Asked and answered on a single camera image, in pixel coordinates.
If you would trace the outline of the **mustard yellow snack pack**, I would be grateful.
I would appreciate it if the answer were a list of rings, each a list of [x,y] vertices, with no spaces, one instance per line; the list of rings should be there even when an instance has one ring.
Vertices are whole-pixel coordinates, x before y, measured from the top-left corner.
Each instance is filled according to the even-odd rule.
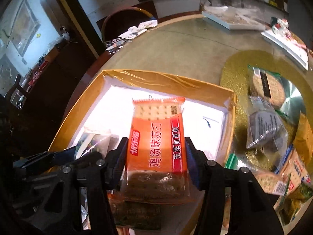
[[[308,118],[302,112],[293,145],[303,162],[309,163],[312,159],[312,130]]]

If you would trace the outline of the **white flat foam box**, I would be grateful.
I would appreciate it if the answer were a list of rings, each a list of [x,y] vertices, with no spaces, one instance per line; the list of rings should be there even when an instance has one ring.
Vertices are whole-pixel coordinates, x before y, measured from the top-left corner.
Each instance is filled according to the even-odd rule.
[[[305,71],[309,69],[307,51],[295,40],[290,40],[287,37],[281,36],[280,34],[275,34],[272,30],[263,31],[261,32],[261,35],[265,39],[270,40],[284,49]]]

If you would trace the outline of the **silver turntable centre disc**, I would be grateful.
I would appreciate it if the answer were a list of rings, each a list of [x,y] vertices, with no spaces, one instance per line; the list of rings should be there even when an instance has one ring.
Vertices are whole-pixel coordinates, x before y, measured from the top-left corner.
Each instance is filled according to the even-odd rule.
[[[297,126],[300,114],[306,114],[305,103],[300,91],[291,81],[281,77],[281,82],[284,87],[285,101],[278,112],[288,123]]]

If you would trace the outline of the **orange soda cracker pack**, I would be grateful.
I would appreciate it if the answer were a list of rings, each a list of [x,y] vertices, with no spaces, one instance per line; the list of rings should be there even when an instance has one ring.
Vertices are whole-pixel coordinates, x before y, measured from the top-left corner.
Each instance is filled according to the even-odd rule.
[[[181,106],[185,98],[134,101],[121,192],[129,201],[191,200]]]

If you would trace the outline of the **clear plastic cake box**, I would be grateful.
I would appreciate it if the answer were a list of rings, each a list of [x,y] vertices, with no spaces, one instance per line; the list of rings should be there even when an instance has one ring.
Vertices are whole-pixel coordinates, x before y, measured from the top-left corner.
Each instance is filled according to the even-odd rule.
[[[264,31],[264,0],[207,0],[202,15],[228,30]]]

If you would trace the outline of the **gold cardboard tray box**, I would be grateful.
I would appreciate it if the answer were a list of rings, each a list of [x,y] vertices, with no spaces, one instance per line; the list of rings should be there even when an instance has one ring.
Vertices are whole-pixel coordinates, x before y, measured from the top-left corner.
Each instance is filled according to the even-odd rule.
[[[169,163],[165,148],[178,146],[174,119],[208,159],[226,163],[235,128],[236,94],[211,83],[143,70],[103,70],[73,105],[50,150],[77,145],[82,136],[132,141],[131,156],[148,150],[152,167]]]

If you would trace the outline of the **dark transparent snack bag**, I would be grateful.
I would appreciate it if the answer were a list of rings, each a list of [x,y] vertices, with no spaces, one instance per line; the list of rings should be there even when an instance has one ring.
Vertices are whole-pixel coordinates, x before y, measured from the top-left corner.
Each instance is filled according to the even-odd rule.
[[[246,148],[282,155],[288,146],[288,132],[274,108],[261,97],[249,97]]]

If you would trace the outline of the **round-back wooden chair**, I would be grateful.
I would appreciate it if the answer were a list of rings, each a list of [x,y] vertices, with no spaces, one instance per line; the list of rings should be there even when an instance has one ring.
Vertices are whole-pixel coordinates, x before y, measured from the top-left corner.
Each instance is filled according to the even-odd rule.
[[[102,41],[105,43],[116,39],[129,27],[138,26],[142,22],[155,19],[150,12],[138,7],[121,9],[105,18],[101,27]]]

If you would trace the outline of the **white foil sachet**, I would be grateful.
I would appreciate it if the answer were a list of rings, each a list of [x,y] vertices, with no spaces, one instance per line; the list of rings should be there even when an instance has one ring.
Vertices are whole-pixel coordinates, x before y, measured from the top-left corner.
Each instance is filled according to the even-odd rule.
[[[116,135],[84,132],[76,145],[74,159],[77,160],[92,152],[99,152],[105,158],[118,143],[119,137]]]

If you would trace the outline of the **blue white cracker pack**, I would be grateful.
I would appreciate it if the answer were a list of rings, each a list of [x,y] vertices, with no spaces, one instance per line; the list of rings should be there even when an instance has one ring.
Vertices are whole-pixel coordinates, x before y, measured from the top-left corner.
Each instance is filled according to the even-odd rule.
[[[281,157],[274,172],[283,177],[290,176],[288,195],[295,191],[302,182],[311,183],[306,166],[292,144],[287,148],[285,155]]]

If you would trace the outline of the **green round cracker pack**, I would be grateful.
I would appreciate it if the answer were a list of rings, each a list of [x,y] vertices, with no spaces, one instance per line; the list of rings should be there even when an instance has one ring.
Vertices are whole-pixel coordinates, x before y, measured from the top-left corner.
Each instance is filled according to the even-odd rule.
[[[248,65],[249,88],[252,96],[261,97],[278,110],[285,102],[280,74]]]

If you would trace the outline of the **gold round turntable mat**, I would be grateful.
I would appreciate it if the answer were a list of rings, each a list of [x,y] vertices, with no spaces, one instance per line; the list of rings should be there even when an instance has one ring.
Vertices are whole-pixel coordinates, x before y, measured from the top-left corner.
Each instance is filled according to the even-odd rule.
[[[243,50],[230,56],[222,70],[221,86],[233,90],[238,97],[234,141],[236,149],[246,150],[248,66],[260,67],[281,74],[300,91],[306,107],[306,117],[312,125],[312,72],[302,72],[289,59],[262,50]]]

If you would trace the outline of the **green seaweed snack bag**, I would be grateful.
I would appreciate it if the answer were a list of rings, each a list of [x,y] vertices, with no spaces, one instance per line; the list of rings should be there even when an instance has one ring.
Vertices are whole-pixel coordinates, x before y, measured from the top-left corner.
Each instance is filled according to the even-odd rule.
[[[306,182],[302,182],[288,196],[280,196],[274,209],[282,225],[287,225],[294,220],[301,207],[310,198],[312,198],[312,184]]]

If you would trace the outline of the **framed wall picture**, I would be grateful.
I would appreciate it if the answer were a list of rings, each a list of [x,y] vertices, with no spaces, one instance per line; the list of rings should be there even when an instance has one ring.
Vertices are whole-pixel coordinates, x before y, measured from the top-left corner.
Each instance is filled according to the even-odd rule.
[[[22,0],[11,28],[10,40],[21,57],[24,56],[32,38],[40,27],[27,0]]]

